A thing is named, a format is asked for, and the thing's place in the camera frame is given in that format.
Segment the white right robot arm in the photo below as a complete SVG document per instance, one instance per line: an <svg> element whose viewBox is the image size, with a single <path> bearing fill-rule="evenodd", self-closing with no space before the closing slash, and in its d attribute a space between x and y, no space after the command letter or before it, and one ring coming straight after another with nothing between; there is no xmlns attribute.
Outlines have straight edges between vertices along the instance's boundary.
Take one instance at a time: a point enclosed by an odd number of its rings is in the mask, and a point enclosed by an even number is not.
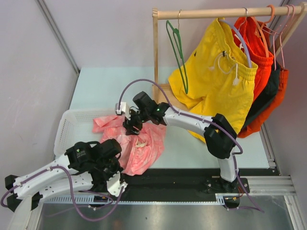
<svg viewBox="0 0 307 230"><path fill-rule="evenodd" d="M145 92L137 94L133 102L136 109L124 102L119 102L115 108L117 115L125 116L123 126L127 135L138 135L143 124L148 121L194 132L205 139L208 152L218 159L220 167L217 185L207 181L207 187L219 193L243 191L234 151L235 147L239 147L237 135L222 114L209 117L182 112L169 103L156 103Z"/></svg>

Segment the pink patterned shorts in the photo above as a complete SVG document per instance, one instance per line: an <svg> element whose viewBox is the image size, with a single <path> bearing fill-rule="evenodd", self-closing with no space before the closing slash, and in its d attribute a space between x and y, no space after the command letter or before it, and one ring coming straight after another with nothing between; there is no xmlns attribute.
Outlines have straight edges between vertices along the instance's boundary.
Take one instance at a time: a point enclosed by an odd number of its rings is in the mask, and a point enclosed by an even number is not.
<svg viewBox="0 0 307 230"><path fill-rule="evenodd" d="M93 119L93 133L102 133L100 142L116 139L122 148L119 163L129 176L141 175L161 156L166 127L144 123L139 135L126 135L124 116L108 115Z"/></svg>

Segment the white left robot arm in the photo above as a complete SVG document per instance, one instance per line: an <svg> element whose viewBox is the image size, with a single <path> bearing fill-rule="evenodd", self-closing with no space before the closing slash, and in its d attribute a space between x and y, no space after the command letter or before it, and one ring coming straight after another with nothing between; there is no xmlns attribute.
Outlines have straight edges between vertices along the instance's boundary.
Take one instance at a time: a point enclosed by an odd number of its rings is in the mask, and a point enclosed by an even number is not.
<svg viewBox="0 0 307 230"><path fill-rule="evenodd" d="M31 209L68 192L108 192L119 197L128 184L122 180L119 163L122 148L115 139L77 142L51 163L24 176L5 177L2 207L15 211L26 197Z"/></svg>

